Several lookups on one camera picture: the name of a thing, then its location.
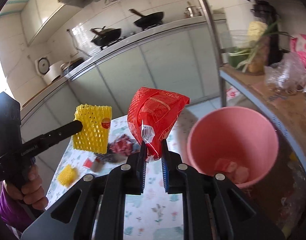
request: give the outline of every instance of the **human hand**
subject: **human hand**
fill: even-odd
[[[28,179],[30,181],[22,187],[22,192],[10,182],[3,181],[3,185],[12,199],[24,200],[27,205],[32,204],[33,208],[42,210],[48,205],[48,199],[44,196],[42,178],[38,174],[38,167],[35,164],[28,173]]]

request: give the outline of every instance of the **white barcode label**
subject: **white barcode label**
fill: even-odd
[[[141,135],[145,143],[151,143],[155,136],[153,127],[143,124]]]

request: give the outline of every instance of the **black pan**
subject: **black pan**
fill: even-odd
[[[164,17],[164,12],[152,13],[145,16],[135,9],[129,9],[129,11],[141,17],[141,19],[135,21],[134,24],[142,29],[146,29],[150,26],[160,23]]]
[[[95,28],[90,29],[91,32],[96,34],[97,36],[94,37],[91,42],[93,42],[95,45],[104,47],[108,44],[116,41],[121,34],[121,29],[105,29],[105,26],[103,28]]]

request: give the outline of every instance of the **silver screw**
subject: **silver screw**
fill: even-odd
[[[188,166],[186,164],[184,164],[184,163],[179,164],[177,167],[181,171],[185,171],[188,168]]]
[[[130,168],[131,168],[131,165],[129,165],[129,164],[123,164],[123,165],[120,167],[120,169],[121,169],[122,171],[128,171]]]
[[[225,179],[225,175],[222,174],[222,173],[218,173],[218,174],[215,175],[215,178],[217,180],[224,180]]]
[[[93,179],[93,176],[91,174],[86,174],[84,177],[83,177],[83,180],[84,181],[91,181]]]

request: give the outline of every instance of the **white tablecloth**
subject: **white tablecloth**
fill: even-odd
[[[184,109],[167,138],[169,150],[181,154],[184,163],[188,163],[186,158],[187,137],[196,121],[197,118]],[[113,142],[122,134],[134,138],[128,129],[127,116],[112,120],[109,142]],[[49,205],[47,208],[68,190],[56,180],[57,175],[67,164],[78,169],[78,179],[80,179],[88,173],[103,176],[126,162],[125,159],[120,163],[105,163],[100,172],[94,173],[83,166],[87,158],[95,159],[92,152],[74,150],[71,140],[48,189],[46,196],[49,199]],[[124,239],[183,239],[182,195],[165,193],[161,160],[147,164],[144,193],[140,196],[126,196]]]

